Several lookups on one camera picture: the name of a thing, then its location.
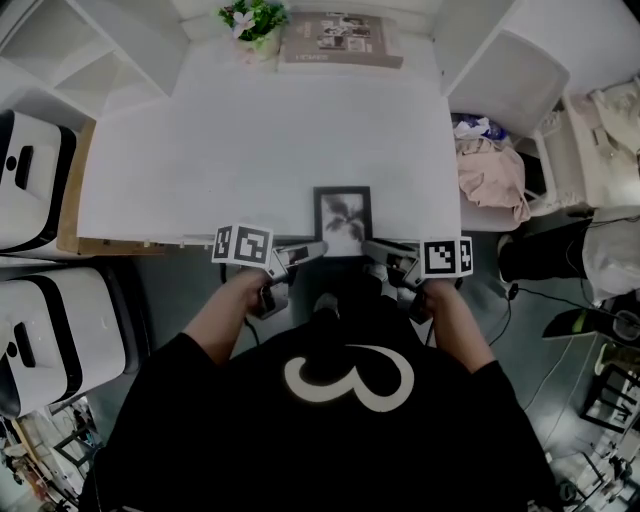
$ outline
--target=leaf artwork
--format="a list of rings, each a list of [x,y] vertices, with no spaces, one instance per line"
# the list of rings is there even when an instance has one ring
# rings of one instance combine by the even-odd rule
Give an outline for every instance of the leaf artwork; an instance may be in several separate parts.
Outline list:
[[[326,231],[340,231],[348,226],[349,233],[354,240],[364,241],[364,211],[362,208],[350,207],[339,195],[325,196],[324,202],[335,215],[335,218],[325,226]]]

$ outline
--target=white flower pot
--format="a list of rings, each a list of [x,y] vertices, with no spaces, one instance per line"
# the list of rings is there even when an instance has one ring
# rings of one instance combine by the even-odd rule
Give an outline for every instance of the white flower pot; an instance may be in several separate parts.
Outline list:
[[[256,41],[235,39],[236,50],[240,59],[247,64],[269,60],[280,51],[280,27],[274,28],[264,37]]]

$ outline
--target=white shelf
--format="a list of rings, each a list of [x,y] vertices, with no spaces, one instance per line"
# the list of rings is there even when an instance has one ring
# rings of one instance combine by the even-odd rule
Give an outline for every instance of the white shelf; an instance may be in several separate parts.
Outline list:
[[[165,96],[128,62],[122,62],[113,83],[103,115],[141,106]]]
[[[71,75],[55,90],[81,105],[92,117],[98,118],[107,102],[121,61],[110,53]]]
[[[169,23],[166,14],[169,4],[154,1],[151,9],[144,1],[130,0],[120,12],[112,2],[106,3],[110,4],[106,10],[96,7],[91,11],[95,17],[91,17],[84,9],[93,6],[91,2],[82,2],[80,7],[74,0],[14,0],[10,7],[20,4],[20,9],[13,8],[10,15],[1,19],[0,59],[20,70],[43,91],[95,119],[164,96],[144,68],[151,61],[154,66],[163,65],[166,56],[177,75],[178,43],[186,41],[186,36],[169,37],[177,45],[173,53],[167,50],[168,53],[161,54],[164,50],[154,47],[158,40],[165,41],[164,30],[168,34],[181,30],[177,20],[173,25]],[[140,13],[149,15],[145,17],[144,30],[138,25],[136,15]],[[105,30],[105,24],[111,30]],[[122,34],[117,30],[120,24]],[[132,58],[123,49],[125,39],[129,49],[138,52],[144,46],[145,53],[136,53]],[[139,46],[134,48],[133,40]]]
[[[71,75],[89,66],[96,60],[113,51],[112,46],[89,25],[80,31],[74,47],[53,73],[50,83],[53,86],[64,82]]]
[[[45,83],[87,39],[89,27],[64,0],[42,2],[15,31],[2,56]]]
[[[75,131],[82,130],[89,116],[82,105],[0,55],[0,72],[5,70],[8,71],[8,75],[13,75],[19,81],[19,89],[27,91],[17,101],[9,102],[7,107],[36,119],[67,126]]]

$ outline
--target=potted plant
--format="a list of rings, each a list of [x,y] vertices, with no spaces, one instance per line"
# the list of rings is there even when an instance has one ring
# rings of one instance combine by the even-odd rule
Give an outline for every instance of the potted plant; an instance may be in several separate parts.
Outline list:
[[[237,0],[218,16],[231,28],[236,46],[248,62],[275,57],[280,50],[280,27],[289,20],[281,2]]]

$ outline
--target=magazine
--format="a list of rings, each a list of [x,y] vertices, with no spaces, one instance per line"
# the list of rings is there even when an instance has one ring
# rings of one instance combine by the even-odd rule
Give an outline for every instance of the magazine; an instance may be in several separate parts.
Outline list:
[[[297,12],[284,29],[279,60],[280,71],[327,69],[323,64],[397,70],[404,57],[393,20],[345,12]]]

